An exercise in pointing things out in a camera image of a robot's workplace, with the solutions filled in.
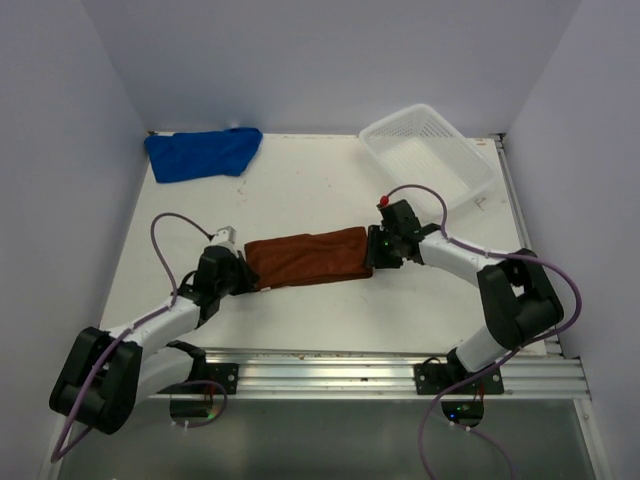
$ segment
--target blue cloth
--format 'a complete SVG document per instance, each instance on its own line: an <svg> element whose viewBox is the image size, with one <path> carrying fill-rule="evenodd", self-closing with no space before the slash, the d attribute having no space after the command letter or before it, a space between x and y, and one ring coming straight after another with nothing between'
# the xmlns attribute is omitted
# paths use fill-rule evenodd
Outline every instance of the blue cloth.
<svg viewBox="0 0 640 480"><path fill-rule="evenodd" d="M220 132L151 135L144 141L158 183L213 175L239 176L258 151L262 132L232 128Z"/></svg>

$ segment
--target folded cloth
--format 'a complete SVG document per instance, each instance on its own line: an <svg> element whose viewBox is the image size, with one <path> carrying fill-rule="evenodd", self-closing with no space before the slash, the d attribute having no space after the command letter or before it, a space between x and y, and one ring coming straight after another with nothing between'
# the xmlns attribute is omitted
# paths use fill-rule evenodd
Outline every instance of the folded cloth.
<svg viewBox="0 0 640 480"><path fill-rule="evenodd" d="M247 264L260 276L257 290L369 278L373 273L364 266L364 227L258 240L247 243L244 251Z"/></svg>
<svg viewBox="0 0 640 480"><path fill-rule="evenodd" d="M239 176L258 151L262 132L232 128L220 132L151 135L144 141L158 183L213 175Z"/></svg>

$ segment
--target red cloth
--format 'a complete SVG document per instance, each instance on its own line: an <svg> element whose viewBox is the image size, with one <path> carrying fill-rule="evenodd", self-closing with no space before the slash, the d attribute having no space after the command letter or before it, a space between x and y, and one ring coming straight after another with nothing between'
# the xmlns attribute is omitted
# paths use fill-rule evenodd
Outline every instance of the red cloth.
<svg viewBox="0 0 640 480"><path fill-rule="evenodd" d="M373 273L364 266L364 227L258 240L244 250L247 263L260 276L257 290L369 278Z"/></svg>

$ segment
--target white plastic basket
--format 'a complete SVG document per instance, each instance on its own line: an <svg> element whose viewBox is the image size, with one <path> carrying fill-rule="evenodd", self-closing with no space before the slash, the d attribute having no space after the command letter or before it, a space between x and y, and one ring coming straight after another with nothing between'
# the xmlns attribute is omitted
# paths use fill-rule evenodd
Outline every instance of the white plastic basket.
<svg viewBox="0 0 640 480"><path fill-rule="evenodd" d="M428 105L389 115L359 137L391 177L390 187L419 183L433 188L449 210L479 198L497 178L498 172L480 150ZM428 193L407 191L404 196L423 220L442 214Z"/></svg>

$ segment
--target white table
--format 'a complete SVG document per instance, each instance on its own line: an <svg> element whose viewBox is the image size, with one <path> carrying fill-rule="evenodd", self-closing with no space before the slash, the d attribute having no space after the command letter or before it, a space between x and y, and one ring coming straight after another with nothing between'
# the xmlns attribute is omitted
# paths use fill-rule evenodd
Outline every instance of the white table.
<svg viewBox="0 0 640 480"><path fill-rule="evenodd" d="M472 141L500 171L493 141ZM101 326L130 321L167 298L168 281L149 240L158 213L185 214L209 231L232 225L241 247L378 224L376 203L389 187L353 136L265 135L239 178L159 185L149 167ZM504 180L478 205L454 212L449 230L480 245L518 249ZM177 219L162 220L157 235L180 281L196 267L206 239ZM365 280L225 298L217 315L183 339L215 348L442 354L483 323L477 289L447 272L407 264ZM524 353L546 352L538 344Z"/></svg>

